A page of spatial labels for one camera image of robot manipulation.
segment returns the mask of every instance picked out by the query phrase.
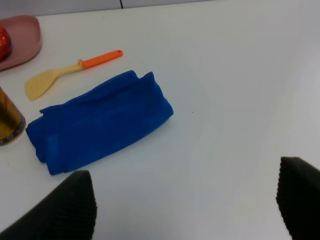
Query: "yellow spatula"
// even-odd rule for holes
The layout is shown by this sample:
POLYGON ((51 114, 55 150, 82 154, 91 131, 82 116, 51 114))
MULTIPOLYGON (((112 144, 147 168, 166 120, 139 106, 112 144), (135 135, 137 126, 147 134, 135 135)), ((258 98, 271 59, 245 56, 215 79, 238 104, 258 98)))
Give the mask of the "yellow spatula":
POLYGON ((85 61, 79 59, 78 63, 75 65, 44 71, 30 78, 25 83, 25 94, 31 101, 33 101, 44 94, 52 86, 52 84, 54 84, 55 80, 59 76, 92 68, 96 65, 119 58, 123 54, 124 53, 121 50, 116 50, 85 61))

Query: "white table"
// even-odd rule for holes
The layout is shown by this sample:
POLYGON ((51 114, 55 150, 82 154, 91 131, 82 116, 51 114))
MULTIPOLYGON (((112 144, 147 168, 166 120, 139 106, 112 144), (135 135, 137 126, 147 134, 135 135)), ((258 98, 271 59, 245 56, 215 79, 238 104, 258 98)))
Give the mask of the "white table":
MULTIPOLYGON (((105 80, 153 71, 174 115, 92 163, 94 240, 291 239, 276 192, 281 156, 320 168, 320 1, 217 0, 39 17, 43 48, 1 72, 29 123, 105 80), (112 50, 34 102, 34 74, 112 50)), ((0 228, 68 174, 50 176, 27 135, 0 148, 0 228)))

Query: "orange handle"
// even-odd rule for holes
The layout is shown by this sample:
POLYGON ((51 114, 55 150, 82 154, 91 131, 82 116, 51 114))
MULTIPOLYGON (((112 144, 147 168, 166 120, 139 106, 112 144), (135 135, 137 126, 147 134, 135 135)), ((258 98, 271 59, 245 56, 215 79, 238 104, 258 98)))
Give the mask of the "orange handle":
POLYGON ((83 70, 92 68, 94 66, 97 66, 99 64, 106 63, 108 61, 111 61, 113 59, 119 58, 124 54, 122 50, 115 50, 108 52, 106 54, 96 56, 94 58, 91 58, 89 60, 81 60, 79 59, 80 64, 82 65, 83 70))

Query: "gold can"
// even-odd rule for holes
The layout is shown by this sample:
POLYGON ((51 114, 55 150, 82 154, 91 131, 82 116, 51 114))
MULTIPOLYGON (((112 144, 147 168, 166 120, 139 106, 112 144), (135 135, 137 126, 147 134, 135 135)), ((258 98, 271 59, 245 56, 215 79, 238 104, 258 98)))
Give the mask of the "gold can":
POLYGON ((19 137, 25 125, 24 116, 0 87, 0 146, 19 137))

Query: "folded towel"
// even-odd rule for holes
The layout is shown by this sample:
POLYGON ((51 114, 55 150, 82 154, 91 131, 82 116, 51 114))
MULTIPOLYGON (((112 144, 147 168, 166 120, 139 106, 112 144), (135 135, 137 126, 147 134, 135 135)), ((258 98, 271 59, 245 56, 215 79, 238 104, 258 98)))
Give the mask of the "folded towel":
POLYGON ((40 111, 26 133, 51 175, 67 173, 142 139, 174 112, 152 72, 124 72, 40 111))

